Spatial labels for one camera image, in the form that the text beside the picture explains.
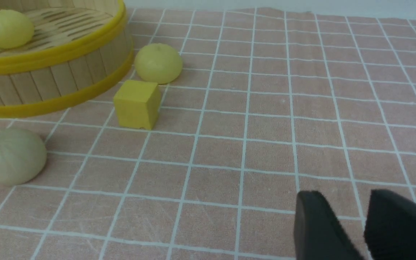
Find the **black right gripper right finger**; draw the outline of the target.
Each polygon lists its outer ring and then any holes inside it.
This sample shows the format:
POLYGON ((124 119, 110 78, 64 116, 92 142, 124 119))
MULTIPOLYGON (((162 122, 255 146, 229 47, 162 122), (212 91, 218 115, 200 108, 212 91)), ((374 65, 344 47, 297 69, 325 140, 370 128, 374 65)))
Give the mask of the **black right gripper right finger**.
POLYGON ((372 190, 364 239, 374 260, 416 260, 416 203, 387 189, 372 190))

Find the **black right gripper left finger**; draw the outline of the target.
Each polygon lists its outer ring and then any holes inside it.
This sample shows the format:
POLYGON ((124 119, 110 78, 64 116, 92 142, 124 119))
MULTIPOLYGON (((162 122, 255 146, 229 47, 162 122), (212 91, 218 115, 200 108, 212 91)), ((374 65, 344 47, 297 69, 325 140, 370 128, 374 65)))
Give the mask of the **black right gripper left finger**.
POLYGON ((319 191, 297 193, 294 249, 297 260, 364 259, 319 191))

